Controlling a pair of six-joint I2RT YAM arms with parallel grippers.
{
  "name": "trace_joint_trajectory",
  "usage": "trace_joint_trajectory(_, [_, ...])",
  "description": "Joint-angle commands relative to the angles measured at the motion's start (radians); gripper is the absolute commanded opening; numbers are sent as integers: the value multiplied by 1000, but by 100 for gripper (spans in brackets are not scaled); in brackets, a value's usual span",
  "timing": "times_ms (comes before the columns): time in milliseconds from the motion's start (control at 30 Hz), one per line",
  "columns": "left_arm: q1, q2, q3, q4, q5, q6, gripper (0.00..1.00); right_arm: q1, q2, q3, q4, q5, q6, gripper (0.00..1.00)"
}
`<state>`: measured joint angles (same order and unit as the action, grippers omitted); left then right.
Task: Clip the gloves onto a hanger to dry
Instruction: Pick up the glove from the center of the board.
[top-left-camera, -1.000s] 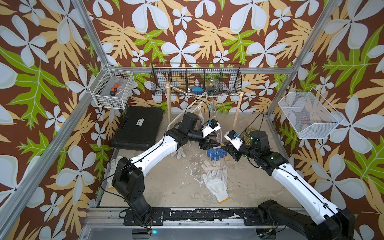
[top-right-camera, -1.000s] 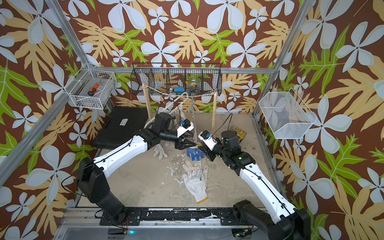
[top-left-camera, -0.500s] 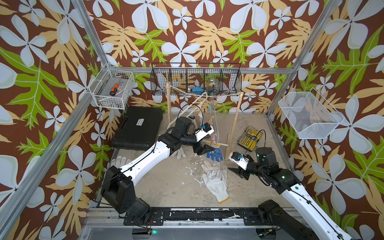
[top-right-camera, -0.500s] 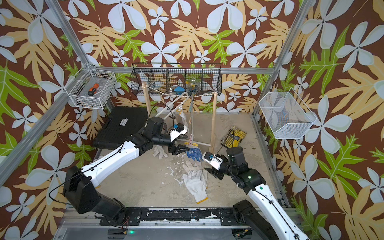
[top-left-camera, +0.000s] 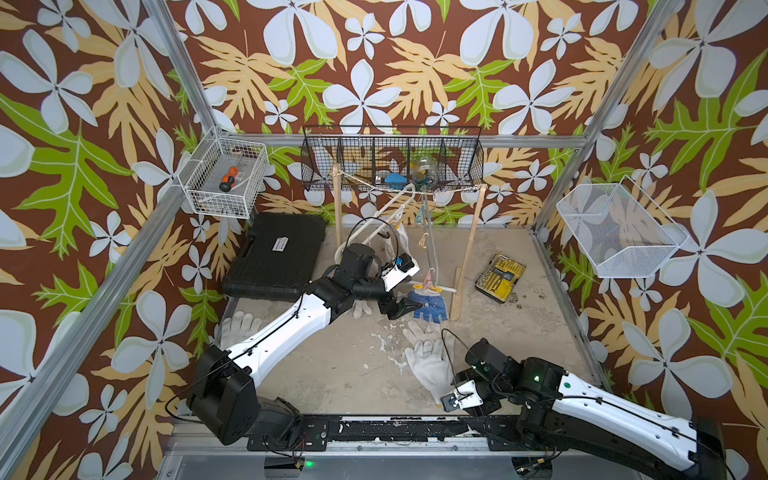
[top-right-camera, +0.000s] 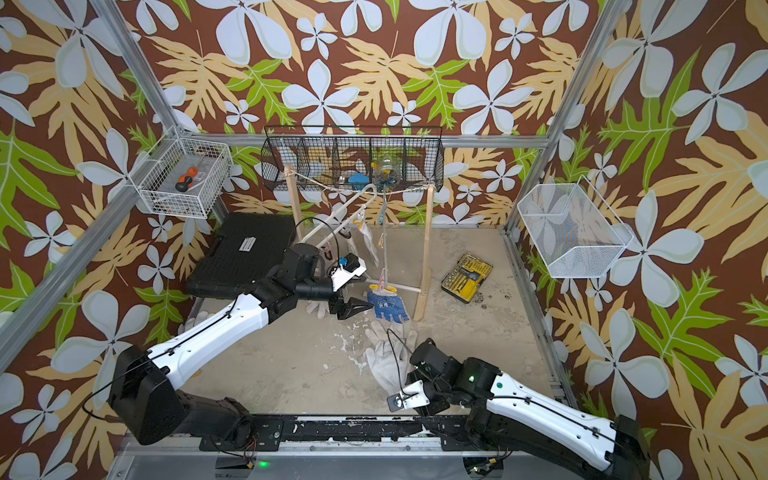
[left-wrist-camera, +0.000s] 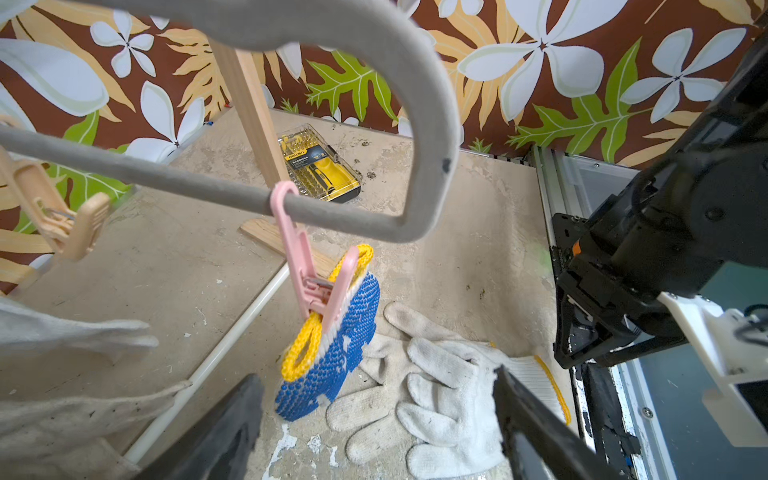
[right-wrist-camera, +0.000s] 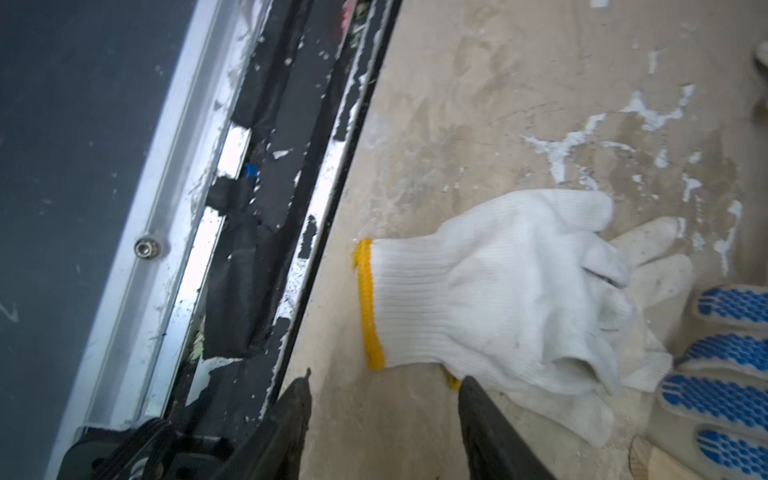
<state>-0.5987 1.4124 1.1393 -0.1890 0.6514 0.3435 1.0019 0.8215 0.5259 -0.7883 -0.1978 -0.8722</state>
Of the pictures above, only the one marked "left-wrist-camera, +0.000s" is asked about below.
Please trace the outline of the beige clothes peg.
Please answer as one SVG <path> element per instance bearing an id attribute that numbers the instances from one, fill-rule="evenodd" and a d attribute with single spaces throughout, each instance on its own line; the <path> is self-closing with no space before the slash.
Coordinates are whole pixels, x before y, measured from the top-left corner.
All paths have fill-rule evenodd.
<path id="1" fill-rule="evenodd" d="M 72 210 L 42 160 L 13 156 L 5 146 L 1 148 L 1 175 L 55 254 L 76 262 L 93 251 L 110 212 L 107 194 L 97 193 Z"/>

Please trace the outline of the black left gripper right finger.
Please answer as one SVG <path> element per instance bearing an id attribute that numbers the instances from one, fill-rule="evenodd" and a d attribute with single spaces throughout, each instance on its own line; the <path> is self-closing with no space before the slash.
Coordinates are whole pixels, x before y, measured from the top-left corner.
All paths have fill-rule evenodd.
<path id="1" fill-rule="evenodd" d="M 522 440 L 557 479 L 618 479 L 620 475 L 588 448 L 505 367 L 495 370 L 493 399 L 502 450 L 516 479 L 527 479 Z"/>

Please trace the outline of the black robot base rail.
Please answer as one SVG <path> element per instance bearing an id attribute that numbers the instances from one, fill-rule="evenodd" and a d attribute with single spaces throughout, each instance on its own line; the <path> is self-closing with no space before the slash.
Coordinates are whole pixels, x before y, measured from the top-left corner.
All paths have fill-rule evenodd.
<path id="1" fill-rule="evenodd" d="M 576 373 L 585 390 L 588 425 L 596 455 L 623 478 L 637 479 L 633 456 L 641 453 L 640 442 L 624 425 L 621 403 L 609 370 L 595 363 L 584 363 L 576 368 Z"/>

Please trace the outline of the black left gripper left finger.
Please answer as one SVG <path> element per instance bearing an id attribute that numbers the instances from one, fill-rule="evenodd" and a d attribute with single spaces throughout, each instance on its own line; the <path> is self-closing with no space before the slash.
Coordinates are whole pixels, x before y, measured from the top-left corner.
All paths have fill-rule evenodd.
<path id="1" fill-rule="evenodd" d="M 260 436 L 265 388 L 245 376 L 138 479 L 242 479 Z"/>

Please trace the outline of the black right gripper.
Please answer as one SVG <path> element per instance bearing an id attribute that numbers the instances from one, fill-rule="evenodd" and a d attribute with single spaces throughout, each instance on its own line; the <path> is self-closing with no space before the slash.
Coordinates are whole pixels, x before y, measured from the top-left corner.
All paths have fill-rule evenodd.
<path id="1" fill-rule="evenodd" d="M 588 233 L 586 219 L 556 213 L 551 232 L 557 301 L 553 353 L 561 367 L 589 361 L 612 367 L 687 343 L 665 306 L 591 262 L 580 244 Z"/>

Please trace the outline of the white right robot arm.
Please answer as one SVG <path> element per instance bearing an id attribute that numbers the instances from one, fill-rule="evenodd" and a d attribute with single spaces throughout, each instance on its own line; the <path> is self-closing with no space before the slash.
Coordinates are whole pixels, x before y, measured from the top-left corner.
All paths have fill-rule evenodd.
<path id="1" fill-rule="evenodd" d="M 659 161 L 590 217 L 551 224 L 561 367 L 684 344 L 662 294 L 693 298 L 727 262 L 767 264 L 766 38 Z"/>

